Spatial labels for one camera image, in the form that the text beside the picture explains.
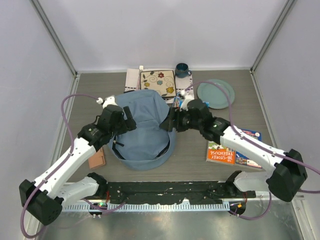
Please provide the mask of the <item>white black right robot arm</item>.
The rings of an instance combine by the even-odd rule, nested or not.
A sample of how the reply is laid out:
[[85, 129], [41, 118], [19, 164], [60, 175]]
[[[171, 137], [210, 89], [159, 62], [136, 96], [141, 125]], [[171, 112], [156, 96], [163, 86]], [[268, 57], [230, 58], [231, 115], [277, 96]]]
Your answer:
[[298, 151], [285, 152], [247, 135], [228, 120], [213, 116], [199, 99], [189, 100], [181, 107], [170, 107], [159, 126], [168, 132], [198, 130], [206, 140], [231, 148], [262, 167], [263, 172], [237, 173], [225, 186], [230, 197], [236, 198], [247, 191], [269, 191], [278, 199], [291, 202], [308, 177]]

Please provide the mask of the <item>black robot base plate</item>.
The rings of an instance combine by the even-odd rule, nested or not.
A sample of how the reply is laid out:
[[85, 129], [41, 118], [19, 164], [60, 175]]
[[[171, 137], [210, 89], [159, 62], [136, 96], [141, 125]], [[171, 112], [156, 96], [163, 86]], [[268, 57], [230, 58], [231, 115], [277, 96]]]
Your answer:
[[221, 204], [223, 199], [252, 199], [255, 191], [242, 192], [233, 183], [218, 181], [109, 182], [105, 197], [112, 204], [192, 205]]

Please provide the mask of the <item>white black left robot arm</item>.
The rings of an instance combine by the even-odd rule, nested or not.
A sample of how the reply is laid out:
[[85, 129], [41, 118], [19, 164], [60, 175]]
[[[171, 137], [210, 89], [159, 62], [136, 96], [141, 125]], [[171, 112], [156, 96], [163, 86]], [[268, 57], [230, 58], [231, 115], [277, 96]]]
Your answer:
[[69, 150], [46, 172], [34, 181], [25, 179], [19, 185], [22, 206], [43, 225], [53, 223], [67, 200], [59, 191], [69, 177], [113, 137], [136, 127], [128, 106], [106, 106], [93, 123], [82, 127]]

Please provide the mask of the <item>light blue fabric backpack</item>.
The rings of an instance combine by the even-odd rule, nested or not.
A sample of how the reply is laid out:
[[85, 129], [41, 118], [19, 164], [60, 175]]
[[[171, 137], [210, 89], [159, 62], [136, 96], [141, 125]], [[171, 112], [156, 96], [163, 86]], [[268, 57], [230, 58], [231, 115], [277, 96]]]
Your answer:
[[136, 90], [115, 97], [118, 106], [129, 107], [136, 129], [113, 137], [107, 144], [126, 167], [147, 171], [165, 163], [176, 144], [176, 132], [160, 128], [170, 107], [154, 90]]

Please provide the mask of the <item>orange treehouse paperback book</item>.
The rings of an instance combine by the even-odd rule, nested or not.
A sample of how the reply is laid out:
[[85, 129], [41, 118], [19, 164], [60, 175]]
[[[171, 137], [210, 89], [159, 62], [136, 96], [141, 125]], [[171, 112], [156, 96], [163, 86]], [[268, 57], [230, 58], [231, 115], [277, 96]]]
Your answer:
[[208, 141], [206, 161], [225, 165], [234, 165], [235, 151], [232, 148], [217, 144], [214, 141]]

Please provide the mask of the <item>bright blue paperback book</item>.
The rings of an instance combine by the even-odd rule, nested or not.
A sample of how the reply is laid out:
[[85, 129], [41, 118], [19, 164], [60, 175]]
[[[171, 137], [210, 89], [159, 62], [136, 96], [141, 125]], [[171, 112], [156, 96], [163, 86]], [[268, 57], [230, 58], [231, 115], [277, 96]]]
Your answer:
[[174, 97], [173, 99], [173, 104], [172, 104], [172, 107], [174, 108], [180, 108], [180, 98], [178, 97], [178, 94], [177, 96]]

